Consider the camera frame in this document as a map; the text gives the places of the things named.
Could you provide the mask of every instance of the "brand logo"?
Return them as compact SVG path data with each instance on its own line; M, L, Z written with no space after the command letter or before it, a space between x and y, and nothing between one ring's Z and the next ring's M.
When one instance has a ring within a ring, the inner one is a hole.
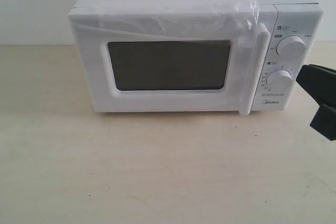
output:
M279 104L278 101L269 101L269 100L263 100L262 103L265 104Z

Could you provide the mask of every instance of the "power knob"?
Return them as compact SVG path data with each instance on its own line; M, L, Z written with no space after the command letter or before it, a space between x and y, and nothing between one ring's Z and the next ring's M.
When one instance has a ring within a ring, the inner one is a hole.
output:
M277 46L277 53L283 59L298 59L306 52L306 45L299 36L289 36Z
M282 91L292 86L293 79L289 72L278 70L267 77L266 83L272 91Z

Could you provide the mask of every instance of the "microwave oven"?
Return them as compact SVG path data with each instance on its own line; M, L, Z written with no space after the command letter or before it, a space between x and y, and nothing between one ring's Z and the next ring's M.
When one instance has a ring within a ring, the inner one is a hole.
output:
M315 0L79 0L72 33L97 112L286 108Z

